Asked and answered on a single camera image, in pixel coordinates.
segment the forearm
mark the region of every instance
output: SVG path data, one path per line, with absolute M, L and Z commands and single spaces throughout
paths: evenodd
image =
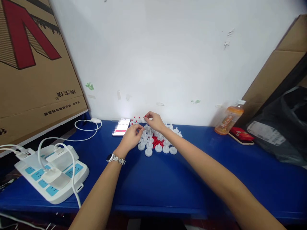
M 242 229 L 285 229 L 223 165 L 170 129 L 161 133 L 225 202 Z
M 125 158 L 124 150 L 116 149 L 114 154 Z M 122 165 L 117 161 L 107 164 L 81 209 L 70 226 L 70 230 L 105 229 L 112 207 L 114 192 Z

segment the hand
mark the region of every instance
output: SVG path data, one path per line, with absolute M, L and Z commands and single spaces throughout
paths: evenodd
M 142 137 L 144 127 L 140 124 L 134 124 L 130 126 L 125 135 L 122 138 L 117 150 L 121 153 L 127 154 L 131 149 L 133 149 Z
M 145 121 L 147 124 L 151 126 L 154 130 L 161 132 L 164 128 L 166 128 L 165 124 L 163 123 L 161 117 L 159 114 L 149 111 L 145 117 Z

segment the wristwatch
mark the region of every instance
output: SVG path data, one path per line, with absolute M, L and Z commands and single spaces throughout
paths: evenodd
M 106 161 L 111 162 L 111 161 L 118 161 L 118 163 L 125 165 L 126 161 L 124 159 L 118 159 L 117 156 L 115 156 L 115 154 L 111 153 L 106 157 Z

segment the red box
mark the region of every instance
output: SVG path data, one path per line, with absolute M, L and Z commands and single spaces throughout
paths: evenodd
M 232 127 L 230 130 L 232 135 L 236 135 L 238 139 L 240 140 L 245 140 L 245 141 L 252 141 L 255 138 L 249 135 L 247 132 L 245 132 L 243 129 L 238 128 L 238 127 Z

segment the watch face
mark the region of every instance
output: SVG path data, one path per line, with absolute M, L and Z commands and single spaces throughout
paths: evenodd
M 109 154 L 107 157 L 106 157 L 106 161 L 110 160 L 111 157 L 112 157 L 113 154 Z

